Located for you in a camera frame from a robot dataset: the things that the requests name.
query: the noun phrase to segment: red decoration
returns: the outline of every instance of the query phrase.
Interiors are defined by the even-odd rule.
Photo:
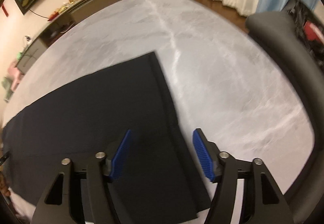
[[[5,16],[6,16],[6,17],[8,17],[8,16],[9,16],[9,14],[8,14],[8,12],[7,12],[7,10],[6,10],[6,8],[4,7],[4,5],[3,5],[3,4],[1,5],[1,8],[2,8],[2,10],[3,10],[3,13],[5,14]]]

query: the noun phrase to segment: black cord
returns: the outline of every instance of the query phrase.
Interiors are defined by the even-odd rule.
[[[35,15],[37,15],[37,16],[40,16],[40,17],[42,17],[42,18],[45,18],[45,19],[49,19],[48,17],[43,17],[43,16],[41,16],[41,15],[38,15],[37,13],[35,13],[34,11],[32,11],[31,9],[29,9],[31,12],[33,12]]]

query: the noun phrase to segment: black cloth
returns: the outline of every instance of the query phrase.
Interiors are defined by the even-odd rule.
[[[209,208],[155,53],[81,77],[19,112],[3,131],[5,175],[36,205],[63,158],[104,151],[124,129],[136,134],[113,187],[134,223],[181,223]]]

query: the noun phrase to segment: pink object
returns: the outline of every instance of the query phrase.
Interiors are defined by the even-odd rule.
[[[7,69],[8,72],[8,78],[12,80],[12,84],[10,89],[12,91],[15,91],[17,89],[17,86],[20,84],[22,77],[24,76],[18,68],[16,68],[17,60],[14,60],[9,68]]]

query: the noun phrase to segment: white marble vein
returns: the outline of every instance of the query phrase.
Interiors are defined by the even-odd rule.
[[[237,159],[262,158],[285,192],[313,147],[300,99],[257,44],[193,1],[123,0],[87,18],[29,70],[4,122],[66,83],[150,51],[157,52],[190,150],[200,127]],[[215,185],[206,185],[212,196]]]

